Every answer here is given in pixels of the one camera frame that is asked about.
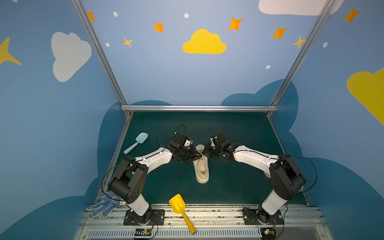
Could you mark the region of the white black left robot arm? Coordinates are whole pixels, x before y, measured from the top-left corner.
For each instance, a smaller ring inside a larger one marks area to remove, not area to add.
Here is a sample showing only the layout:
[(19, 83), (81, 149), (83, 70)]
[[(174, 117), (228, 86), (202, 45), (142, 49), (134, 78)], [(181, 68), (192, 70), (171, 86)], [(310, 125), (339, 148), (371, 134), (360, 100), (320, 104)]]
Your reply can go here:
[(144, 225), (149, 223), (152, 207), (145, 200), (142, 191), (147, 175), (156, 168), (168, 164), (171, 160), (181, 158), (186, 163), (203, 157), (203, 145), (196, 147), (162, 147), (142, 157), (125, 157), (122, 164), (113, 173), (108, 188), (133, 211), (134, 221)]

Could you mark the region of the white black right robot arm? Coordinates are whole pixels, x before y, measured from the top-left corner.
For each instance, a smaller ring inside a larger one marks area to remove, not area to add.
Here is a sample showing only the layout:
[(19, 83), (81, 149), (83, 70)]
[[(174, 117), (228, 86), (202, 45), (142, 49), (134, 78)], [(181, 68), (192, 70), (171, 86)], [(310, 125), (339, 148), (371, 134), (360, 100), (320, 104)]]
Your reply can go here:
[(295, 160), (288, 154), (271, 155), (244, 145), (232, 144), (226, 148), (207, 145), (202, 155), (216, 160), (224, 157), (250, 165), (263, 171), (271, 179), (273, 190), (256, 213), (258, 222), (262, 225), (272, 222), (280, 208), (293, 200), (307, 182)]

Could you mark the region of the white canvas sneaker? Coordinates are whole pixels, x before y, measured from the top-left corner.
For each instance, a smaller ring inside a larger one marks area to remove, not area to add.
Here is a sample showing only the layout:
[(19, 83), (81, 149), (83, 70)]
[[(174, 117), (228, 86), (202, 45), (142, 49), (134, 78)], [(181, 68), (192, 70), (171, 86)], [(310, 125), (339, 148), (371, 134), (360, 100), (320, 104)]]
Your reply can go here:
[(193, 161), (195, 175), (198, 183), (206, 184), (209, 181), (208, 157), (203, 155), (204, 145), (197, 145), (196, 150), (202, 155), (201, 158)]

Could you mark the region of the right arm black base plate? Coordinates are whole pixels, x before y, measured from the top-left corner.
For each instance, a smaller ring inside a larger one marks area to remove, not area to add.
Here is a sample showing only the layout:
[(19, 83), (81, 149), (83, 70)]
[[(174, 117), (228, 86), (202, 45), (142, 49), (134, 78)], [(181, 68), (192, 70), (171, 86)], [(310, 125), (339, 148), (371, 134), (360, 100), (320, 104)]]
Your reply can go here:
[(245, 225), (282, 225), (284, 223), (283, 214), (280, 210), (274, 215), (270, 215), (262, 208), (243, 208), (242, 214)]

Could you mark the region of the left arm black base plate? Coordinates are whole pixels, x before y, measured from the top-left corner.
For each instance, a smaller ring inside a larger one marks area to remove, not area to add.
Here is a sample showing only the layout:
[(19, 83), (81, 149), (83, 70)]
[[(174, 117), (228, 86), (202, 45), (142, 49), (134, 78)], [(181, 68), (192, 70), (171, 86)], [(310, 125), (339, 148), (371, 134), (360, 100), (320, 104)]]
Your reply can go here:
[(162, 226), (165, 220), (165, 210), (156, 210), (149, 208), (143, 216), (137, 215), (133, 210), (126, 212), (123, 225), (124, 226)]

